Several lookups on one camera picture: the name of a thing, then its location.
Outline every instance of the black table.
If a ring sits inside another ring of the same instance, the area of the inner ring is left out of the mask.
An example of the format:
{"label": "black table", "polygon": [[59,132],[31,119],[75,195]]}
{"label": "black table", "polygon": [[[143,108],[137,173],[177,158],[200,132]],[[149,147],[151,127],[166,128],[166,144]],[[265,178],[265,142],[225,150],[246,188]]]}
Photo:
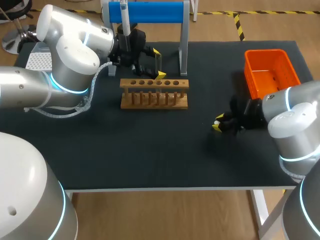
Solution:
{"label": "black table", "polygon": [[[178,43],[151,44],[167,78],[183,78]],[[32,48],[23,47],[16,66],[25,67]],[[0,131],[33,144],[66,190],[293,187],[266,129],[211,131],[231,96],[247,94],[245,51],[274,48],[287,52],[302,83],[313,80],[294,41],[190,42],[188,110],[121,110],[120,78],[136,77],[129,69],[117,69],[116,77],[103,70],[88,112],[52,119],[2,109]]]}

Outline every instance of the wooden test tube rack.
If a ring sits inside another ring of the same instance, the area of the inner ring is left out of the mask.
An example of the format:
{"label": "wooden test tube rack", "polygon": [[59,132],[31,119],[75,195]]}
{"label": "wooden test tube rack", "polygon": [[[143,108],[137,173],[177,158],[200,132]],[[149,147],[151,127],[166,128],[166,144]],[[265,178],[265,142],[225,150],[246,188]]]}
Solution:
{"label": "wooden test tube rack", "polygon": [[122,78],[120,88],[122,109],[188,109],[187,79]]}

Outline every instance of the orange crate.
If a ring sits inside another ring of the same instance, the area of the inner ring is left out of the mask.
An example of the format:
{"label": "orange crate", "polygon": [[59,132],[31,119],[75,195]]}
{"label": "orange crate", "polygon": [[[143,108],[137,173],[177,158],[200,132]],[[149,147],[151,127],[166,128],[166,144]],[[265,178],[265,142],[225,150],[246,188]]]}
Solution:
{"label": "orange crate", "polygon": [[244,75],[252,99],[263,99],[300,81],[287,53],[281,49],[248,50]]}

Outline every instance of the wooden floor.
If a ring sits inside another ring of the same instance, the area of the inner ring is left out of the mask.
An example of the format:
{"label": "wooden floor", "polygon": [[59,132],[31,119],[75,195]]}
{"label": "wooden floor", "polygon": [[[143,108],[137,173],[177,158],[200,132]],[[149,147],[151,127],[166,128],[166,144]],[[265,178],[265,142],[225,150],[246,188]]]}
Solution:
{"label": "wooden floor", "polygon": [[[66,9],[100,11],[100,0],[71,3],[33,0],[33,8],[53,4]],[[199,12],[210,11],[318,11],[318,0],[199,0]],[[36,24],[34,19],[22,24]],[[100,22],[94,14],[83,14]],[[320,78],[320,15],[240,15],[245,39],[295,40],[315,79]],[[179,41],[176,24],[140,24],[147,40]],[[13,29],[0,24],[0,37]],[[239,41],[232,17],[199,15],[190,23],[190,41]],[[0,50],[0,66],[12,66],[16,56]],[[264,191],[271,211],[281,190]],[[80,193],[74,199],[79,220],[79,240],[255,240],[256,220],[246,191]],[[284,239],[281,232],[274,238]]]}

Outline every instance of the white cable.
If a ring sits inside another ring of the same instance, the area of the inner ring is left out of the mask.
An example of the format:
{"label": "white cable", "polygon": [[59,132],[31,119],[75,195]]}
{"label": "white cable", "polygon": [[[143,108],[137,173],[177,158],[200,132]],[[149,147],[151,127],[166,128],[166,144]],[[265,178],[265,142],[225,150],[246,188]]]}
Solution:
{"label": "white cable", "polygon": [[42,109],[39,109],[39,108],[37,108],[37,107],[32,107],[32,108],[30,108],[30,109],[35,110],[36,112],[38,112],[38,113],[40,113],[40,114],[42,114],[42,115],[45,115],[45,116],[47,116],[47,117],[49,117],[49,118],[54,118],[54,119],[66,119],[66,118],[71,118],[71,117],[74,117],[74,116],[76,116],[76,115],[78,115],[78,114],[80,114],[80,113],[83,113],[83,112],[89,110],[90,107],[91,107],[91,100],[92,100],[92,98],[93,98],[93,96],[94,96],[94,91],[95,91],[95,85],[96,85],[97,76],[98,76],[98,74],[100,73],[100,71],[101,71],[102,69],[104,69],[105,67],[108,67],[108,66],[110,66],[110,65],[112,65],[112,62],[111,62],[111,61],[102,64],[102,65],[98,68],[98,70],[96,71],[96,73],[95,73],[95,75],[94,75],[94,77],[93,77],[93,79],[92,79],[92,83],[91,83],[91,88],[90,88],[90,93],[89,93],[88,100],[87,100],[87,102],[85,103],[85,105],[84,105],[83,107],[80,107],[80,108],[76,109],[76,112],[73,112],[73,113],[70,113],[70,114],[65,114],[65,115],[56,115],[56,114],[48,113],[48,112],[46,112],[46,111],[44,111],[44,110],[42,110]]}

